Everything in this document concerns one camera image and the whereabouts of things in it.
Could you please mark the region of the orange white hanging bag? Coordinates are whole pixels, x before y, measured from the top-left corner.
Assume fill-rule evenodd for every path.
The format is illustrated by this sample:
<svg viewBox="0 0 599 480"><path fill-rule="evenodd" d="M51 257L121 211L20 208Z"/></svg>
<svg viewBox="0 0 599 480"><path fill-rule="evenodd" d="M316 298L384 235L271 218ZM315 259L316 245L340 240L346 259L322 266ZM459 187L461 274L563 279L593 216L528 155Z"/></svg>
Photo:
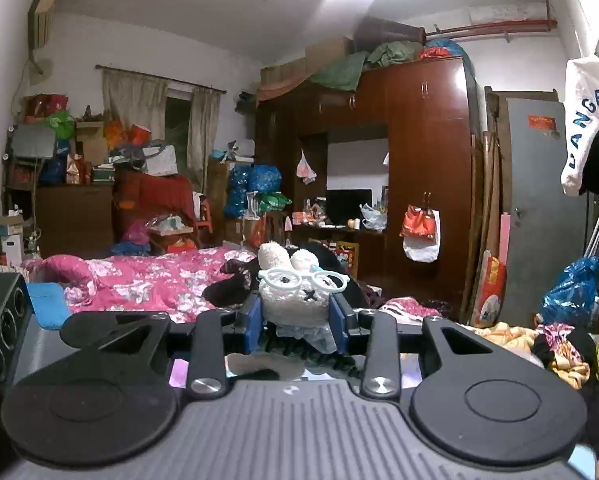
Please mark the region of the orange white hanging bag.
<svg viewBox="0 0 599 480"><path fill-rule="evenodd" d="M400 236L406 257L419 263L432 263L441 251L441 220L431 208L409 205L403 217Z"/></svg>

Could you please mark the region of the brown wooden wardrobe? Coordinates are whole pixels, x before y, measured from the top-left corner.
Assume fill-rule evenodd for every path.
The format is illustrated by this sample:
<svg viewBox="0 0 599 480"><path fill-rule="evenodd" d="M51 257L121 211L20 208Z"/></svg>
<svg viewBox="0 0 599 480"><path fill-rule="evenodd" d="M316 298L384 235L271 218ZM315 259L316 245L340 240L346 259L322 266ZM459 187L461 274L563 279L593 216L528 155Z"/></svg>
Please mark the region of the brown wooden wardrobe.
<svg viewBox="0 0 599 480"><path fill-rule="evenodd" d="M359 246L357 277L388 297L441 300L459 313L475 273L473 142L479 134L476 82L463 58L429 58L362 73L354 92L302 84L256 110L256 160L282 174L296 209L328 193L328 170L344 164L365 178L387 172L383 232L302 226L300 240L345 238ZM438 258L403 252L403 217L429 205L441 218Z"/></svg>

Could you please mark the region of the white plush bunny toy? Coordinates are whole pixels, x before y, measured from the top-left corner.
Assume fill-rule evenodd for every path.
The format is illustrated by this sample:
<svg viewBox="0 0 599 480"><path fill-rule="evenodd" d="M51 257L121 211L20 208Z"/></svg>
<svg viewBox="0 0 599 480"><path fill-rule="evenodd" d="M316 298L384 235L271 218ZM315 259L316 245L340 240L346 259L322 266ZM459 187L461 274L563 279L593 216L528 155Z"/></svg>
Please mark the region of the white plush bunny toy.
<svg viewBox="0 0 599 480"><path fill-rule="evenodd" d="M289 252L275 242L259 247L258 264L262 319L272 325L264 341L271 348L257 347L248 356L232 353L226 365L235 376L269 370L283 380L297 379L308 362L339 354L329 325L329 303L350 278L323 269L310 250Z"/></svg>

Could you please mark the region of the grey metal door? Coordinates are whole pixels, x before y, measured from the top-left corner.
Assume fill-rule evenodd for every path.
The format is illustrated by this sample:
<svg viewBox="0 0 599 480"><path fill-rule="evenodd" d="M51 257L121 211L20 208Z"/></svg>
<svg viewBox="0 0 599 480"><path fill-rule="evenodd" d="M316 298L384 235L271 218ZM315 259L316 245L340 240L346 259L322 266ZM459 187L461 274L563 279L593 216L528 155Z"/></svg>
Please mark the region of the grey metal door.
<svg viewBox="0 0 599 480"><path fill-rule="evenodd" d="M561 185L563 105L530 99L508 99L507 104L512 204L502 318L528 325L565 266L583 253L586 199L566 196Z"/></svg>

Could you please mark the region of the white black hanging jacket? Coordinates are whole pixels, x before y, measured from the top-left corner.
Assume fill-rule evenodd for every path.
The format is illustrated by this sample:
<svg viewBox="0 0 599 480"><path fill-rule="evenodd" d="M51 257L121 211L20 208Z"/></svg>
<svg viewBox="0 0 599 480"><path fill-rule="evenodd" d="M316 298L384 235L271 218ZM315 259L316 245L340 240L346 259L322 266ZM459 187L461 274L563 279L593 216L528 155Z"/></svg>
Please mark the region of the white black hanging jacket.
<svg viewBox="0 0 599 480"><path fill-rule="evenodd" d="M593 140L599 132L599 58L574 58L565 73L566 162L561 185L567 196L576 196Z"/></svg>

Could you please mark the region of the pink floral blanket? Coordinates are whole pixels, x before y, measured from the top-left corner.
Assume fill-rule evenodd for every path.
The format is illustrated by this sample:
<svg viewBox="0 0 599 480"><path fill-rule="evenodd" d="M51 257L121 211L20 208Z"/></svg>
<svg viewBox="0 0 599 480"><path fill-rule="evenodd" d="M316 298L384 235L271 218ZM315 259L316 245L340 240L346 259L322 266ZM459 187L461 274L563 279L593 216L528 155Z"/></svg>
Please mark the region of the pink floral blanket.
<svg viewBox="0 0 599 480"><path fill-rule="evenodd" d="M256 258L247 249L214 247L161 256L113 256L86 260L56 255L24 263L33 283L63 287L70 312L166 312L173 322L193 322L214 304L203 296L214 283L229 278L230 261Z"/></svg>

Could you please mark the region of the blue plastic garbage bag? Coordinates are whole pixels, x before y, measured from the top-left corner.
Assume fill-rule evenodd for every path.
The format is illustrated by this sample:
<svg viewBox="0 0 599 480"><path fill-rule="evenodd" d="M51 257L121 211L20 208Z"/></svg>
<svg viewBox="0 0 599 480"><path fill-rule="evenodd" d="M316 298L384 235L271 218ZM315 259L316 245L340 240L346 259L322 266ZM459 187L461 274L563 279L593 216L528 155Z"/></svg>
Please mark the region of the blue plastic garbage bag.
<svg viewBox="0 0 599 480"><path fill-rule="evenodd" d="M560 274L543 296L539 315L545 325L563 323L588 328L599 296L599 257L579 258Z"/></svg>

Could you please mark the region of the beige window curtains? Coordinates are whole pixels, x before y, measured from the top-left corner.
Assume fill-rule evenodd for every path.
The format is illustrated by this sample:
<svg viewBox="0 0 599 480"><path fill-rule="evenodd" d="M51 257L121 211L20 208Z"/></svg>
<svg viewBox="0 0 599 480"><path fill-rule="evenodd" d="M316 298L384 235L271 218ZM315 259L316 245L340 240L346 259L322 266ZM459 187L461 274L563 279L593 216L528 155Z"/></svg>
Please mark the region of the beige window curtains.
<svg viewBox="0 0 599 480"><path fill-rule="evenodd" d="M150 130L153 140L166 140L166 108L171 80L129 70L102 68L104 110L126 130L137 125ZM222 93L193 84L185 137L185 174L198 192L205 192L208 158L218 132Z"/></svg>

